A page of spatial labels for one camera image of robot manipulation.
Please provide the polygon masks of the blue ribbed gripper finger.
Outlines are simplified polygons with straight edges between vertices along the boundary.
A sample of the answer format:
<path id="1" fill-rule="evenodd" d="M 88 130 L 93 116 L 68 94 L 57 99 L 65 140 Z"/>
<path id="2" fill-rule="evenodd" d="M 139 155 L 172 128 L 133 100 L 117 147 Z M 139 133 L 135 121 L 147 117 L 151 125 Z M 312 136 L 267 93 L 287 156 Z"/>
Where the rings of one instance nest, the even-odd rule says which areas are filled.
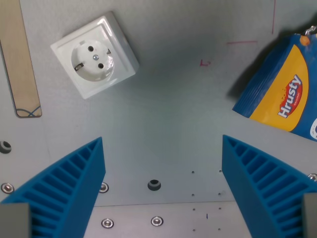
<path id="1" fill-rule="evenodd" d="M 222 173 L 253 238 L 302 238 L 307 175 L 238 139 L 222 137 Z"/>
<path id="2" fill-rule="evenodd" d="M 99 137 L 38 173 L 1 204 L 30 206 L 33 238 L 82 238 L 105 174 Z"/>

